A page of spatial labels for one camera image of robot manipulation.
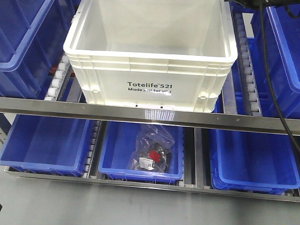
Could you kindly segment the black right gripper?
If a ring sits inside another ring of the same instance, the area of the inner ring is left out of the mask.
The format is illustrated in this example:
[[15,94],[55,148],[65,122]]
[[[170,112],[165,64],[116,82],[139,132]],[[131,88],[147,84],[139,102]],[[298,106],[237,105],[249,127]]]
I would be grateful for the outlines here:
[[299,4],[300,0],[232,0],[243,7],[280,7],[286,5]]

